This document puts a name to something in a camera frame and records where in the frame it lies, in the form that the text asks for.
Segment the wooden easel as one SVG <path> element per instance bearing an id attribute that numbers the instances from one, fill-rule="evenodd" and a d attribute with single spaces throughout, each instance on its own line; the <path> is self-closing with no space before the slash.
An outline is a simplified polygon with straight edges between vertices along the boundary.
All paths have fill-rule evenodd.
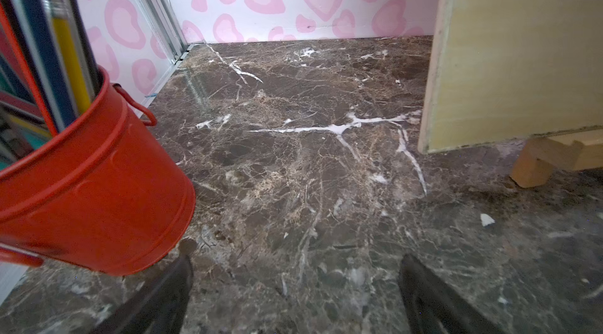
<path id="1" fill-rule="evenodd" d="M 579 172 L 602 167 L 602 130 L 529 139 L 510 178 L 522 188 L 544 185 L 554 171 Z"/>

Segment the plywood board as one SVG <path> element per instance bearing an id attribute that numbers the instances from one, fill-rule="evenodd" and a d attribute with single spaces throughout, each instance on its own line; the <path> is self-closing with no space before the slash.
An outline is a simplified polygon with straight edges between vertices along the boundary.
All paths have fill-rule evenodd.
<path id="1" fill-rule="evenodd" d="M 601 125 L 602 0 L 439 0 L 422 153 Z"/>

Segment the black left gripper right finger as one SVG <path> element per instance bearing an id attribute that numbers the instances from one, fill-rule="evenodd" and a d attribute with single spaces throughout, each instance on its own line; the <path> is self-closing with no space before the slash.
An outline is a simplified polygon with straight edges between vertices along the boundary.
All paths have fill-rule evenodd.
<path id="1" fill-rule="evenodd" d="M 412 333 L 501 333 L 412 254 L 400 262 L 398 287 Z"/>

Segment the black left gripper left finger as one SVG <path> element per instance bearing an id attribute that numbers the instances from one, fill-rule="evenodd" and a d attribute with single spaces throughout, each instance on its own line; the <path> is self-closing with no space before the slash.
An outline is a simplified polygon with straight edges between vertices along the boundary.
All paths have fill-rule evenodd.
<path id="1" fill-rule="evenodd" d="M 179 256 L 92 333 L 179 333 L 193 287 L 193 265 Z"/>

